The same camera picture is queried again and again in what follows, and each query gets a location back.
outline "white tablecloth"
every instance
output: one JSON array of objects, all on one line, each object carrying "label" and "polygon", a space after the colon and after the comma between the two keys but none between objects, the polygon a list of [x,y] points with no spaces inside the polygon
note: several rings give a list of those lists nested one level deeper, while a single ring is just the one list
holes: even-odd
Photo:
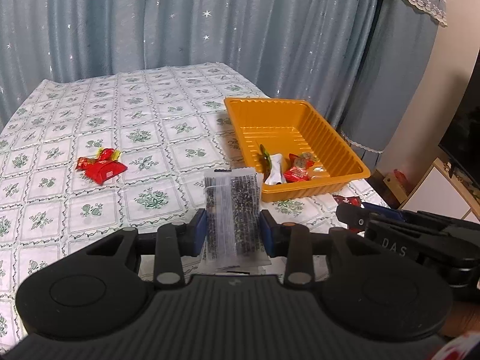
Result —
[{"label": "white tablecloth", "polygon": [[[0,134],[0,350],[25,334],[14,296],[28,275],[119,227],[151,232],[188,222],[205,206],[203,169],[243,166],[226,96],[265,95],[216,63],[67,84],[44,80],[34,90]],[[128,166],[102,186],[75,171],[77,158],[100,146],[120,149]],[[340,194],[385,204],[364,180]],[[330,195],[263,208],[278,222],[312,231],[343,226]],[[186,273],[201,271],[198,259],[184,260]],[[142,276],[151,274],[151,263],[142,263]],[[275,259],[259,272],[282,269]]]}]

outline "floral tablecloth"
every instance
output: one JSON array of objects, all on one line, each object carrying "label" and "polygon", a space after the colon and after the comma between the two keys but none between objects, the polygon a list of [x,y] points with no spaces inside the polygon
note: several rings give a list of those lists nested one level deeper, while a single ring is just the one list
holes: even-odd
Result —
[{"label": "floral tablecloth", "polygon": [[[44,80],[33,91],[0,134],[0,350],[25,335],[14,297],[28,275],[119,227],[188,222],[205,205],[203,169],[243,166],[226,96],[265,95],[217,63]],[[101,146],[120,149],[128,170],[99,186],[74,168]],[[384,204],[364,180],[341,193]],[[325,232],[342,226],[336,205],[322,195],[264,208]],[[274,260],[259,273],[280,273]],[[142,262],[142,276],[151,263]],[[201,261],[185,258],[184,269],[200,272]]]}]

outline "square pattern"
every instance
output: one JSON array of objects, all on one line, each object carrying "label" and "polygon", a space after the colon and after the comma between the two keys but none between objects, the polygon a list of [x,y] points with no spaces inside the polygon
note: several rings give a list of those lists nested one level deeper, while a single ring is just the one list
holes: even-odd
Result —
[{"label": "square pattern", "polygon": [[[34,90],[0,133],[0,348],[26,334],[11,299],[27,276],[119,227],[189,222],[205,207],[203,172],[244,166],[226,96],[264,95],[220,63],[44,80]],[[120,149],[127,170],[98,185],[75,167],[101,147]],[[363,181],[339,194],[385,204]],[[342,226],[331,195],[262,206],[314,232]],[[182,263],[203,272],[199,259]],[[325,277],[325,264],[314,266]]]}]

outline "transparent plastic packet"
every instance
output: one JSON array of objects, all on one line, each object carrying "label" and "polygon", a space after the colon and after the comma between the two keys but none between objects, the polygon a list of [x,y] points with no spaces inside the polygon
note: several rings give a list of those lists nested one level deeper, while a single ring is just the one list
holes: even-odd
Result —
[{"label": "transparent plastic packet", "polygon": [[204,174],[207,263],[217,270],[270,264],[258,231],[262,175],[254,168]]}]

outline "ribbed black surface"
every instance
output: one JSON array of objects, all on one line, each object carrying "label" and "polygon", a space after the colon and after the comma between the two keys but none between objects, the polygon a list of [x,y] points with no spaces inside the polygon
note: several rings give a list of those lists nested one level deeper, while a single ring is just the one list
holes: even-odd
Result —
[{"label": "ribbed black surface", "polygon": [[108,337],[59,342],[32,334],[5,358],[425,360],[442,345],[439,337],[404,344],[357,337],[310,293],[285,289],[275,276],[194,276],[183,289],[159,292],[138,320]]}]

